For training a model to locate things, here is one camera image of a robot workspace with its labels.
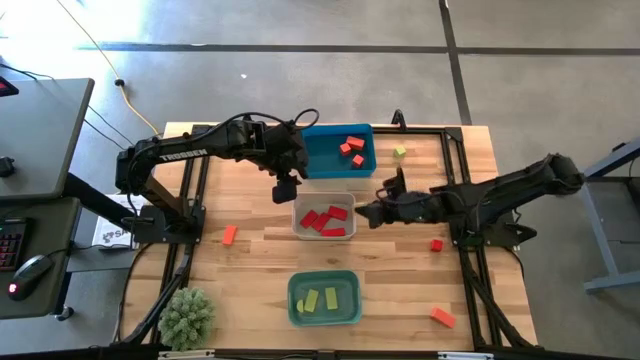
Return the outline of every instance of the teal bin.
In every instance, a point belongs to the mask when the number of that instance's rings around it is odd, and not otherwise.
[[[334,288],[338,308],[327,307],[327,288]],[[318,291],[315,310],[299,312],[298,300],[307,300],[309,290]],[[330,270],[297,273],[289,279],[287,289],[289,320],[295,326],[356,324],[362,317],[360,282],[353,271]]]
[[[363,139],[364,149],[343,156],[340,145],[347,142],[348,136]],[[309,179],[369,177],[376,170],[373,128],[369,124],[312,126],[302,130],[302,137],[309,154]],[[356,154],[364,157],[359,169],[351,165]]]

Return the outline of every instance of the yellow-green block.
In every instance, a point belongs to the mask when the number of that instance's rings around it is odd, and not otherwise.
[[[327,309],[335,310],[338,308],[338,297],[336,296],[336,288],[324,289],[324,294],[327,297]]]
[[[314,312],[316,310],[316,301],[318,301],[318,292],[310,289],[307,294],[307,300],[304,302],[304,311]]]
[[[407,150],[404,146],[396,146],[395,150],[393,150],[393,156],[402,158],[407,153]]]

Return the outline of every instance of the concrete floor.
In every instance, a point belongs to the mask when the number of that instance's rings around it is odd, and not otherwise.
[[[446,45],[437,0],[64,2],[100,41]],[[122,103],[99,53],[72,50],[86,39],[55,2],[0,1],[0,14],[3,6],[3,61],[58,78],[92,77],[96,110],[132,139],[151,135]],[[449,6],[458,46],[640,47],[637,1],[449,0]],[[321,111],[323,122],[386,123],[401,108],[413,124],[460,123],[446,54],[108,55],[132,88],[132,102],[158,128],[246,110],[290,117],[310,106]],[[571,156],[584,168],[639,136],[637,59],[463,55],[460,64],[473,124],[490,126],[504,173],[548,152]],[[97,121],[92,114],[87,119]],[[85,127],[72,170],[114,192],[116,152]],[[521,222],[539,231],[522,246],[521,257],[540,344],[640,358],[640,287],[596,296],[582,291],[584,281],[605,271],[579,198],[544,198],[521,210]],[[638,259],[626,256],[621,267],[637,270]],[[123,281],[122,271],[74,275],[68,303],[78,314],[64,323],[49,317],[0,322],[0,353],[108,344]]]

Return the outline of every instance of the red rectangular block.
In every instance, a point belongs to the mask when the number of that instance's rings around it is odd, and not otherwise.
[[[229,225],[224,229],[224,236],[222,238],[222,245],[231,246],[233,244],[233,238],[236,236],[238,227],[235,225]]]
[[[354,156],[353,160],[351,161],[351,164],[357,168],[362,167],[362,163],[364,163],[364,158],[360,155]]]
[[[358,139],[354,136],[347,137],[347,144],[349,144],[352,149],[356,149],[359,151],[362,151],[362,149],[364,149],[364,140]]]
[[[322,230],[322,236],[345,236],[347,233],[344,228]]]
[[[342,156],[351,154],[351,146],[349,146],[349,144],[347,143],[340,145],[340,153],[342,154]]]
[[[307,229],[309,228],[309,226],[311,226],[311,224],[313,224],[314,221],[316,221],[317,218],[318,213],[311,210],[302,218],[302,220],[300,220],[300,226]]]
[[[338,220],[342,220],[345,221],[347,220],[347,210],[345,209],[341,209],[339,207],[336,206],[329,206],[329,212],[328,212],[329,216],[331,216],[334,219],[338,219]]]
[[[331,216],[329,216],[329,214],[327,213],[322,213],[318,217],[318,219],[316,219],[316,221],[313,222],[311,227],[314,228],[316,231],[320,232],[322,231],[322,229],[324,229],[324,226],[327,225],[329,220],[331,220]]]
[[[456,318],[453,315],[437,307],[431,310],[431,317],[452,329],[456,324]]]
[[[442,246],[443,245],[444,244],[443,244],[442,240],[433,239],[433,240],[431,240],[431,251],[440,252],[440,251],[442,251]]]

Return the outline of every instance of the wooden table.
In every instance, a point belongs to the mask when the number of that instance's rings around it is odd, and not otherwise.
[[[190,132],[192,125],[168,123],[165,137]],[[489,129],[466,126],[462,130],[472,181],[497,176]],[[382,180],[395,175],[392,153],[400,144],[407,149],[402,165],[409,189],[446,184],[437,136],[375,135],[378,168],[371,178],[304,181],[298,191],[348,191],[358,202],[371,201]],[[177,195],[183,168],[184,162],[160,165],[155,177]],[[194,171],[192,184],[196,176]],[[190,287],[204,289],[216,304],[216,330],[208,348],[473,348],[458,254],[450,244],[446,224],[393,224],[370,230],[367,221],[358,218],[357,233],[350,241],[300,241],[291,230],[292,203],[276,205],[271,201],[274,184],[273,178],[250,162],[210,160],[204,197],[207,220],[189,281]],[[221,244],[227,225],[238,226],[231,247]],[[445,240],[441,253],[429,251],[433,238]],[[138,262],[126,298],[124,335],[133,330],[158,296],[166,251],[167,246],[154,245]],[[487,262],[497,303],[524,338],[535,343],[517,261],[504,249],[487,248]],[[287,317],[289,278],[296,272],[323,269],[350,269],[358,275],[363,306],[360,323],[310,328],[291,325]],[[430,319],[433,306],[454,314],[454,329]],[[488,340],[484,306],[478,309]]]

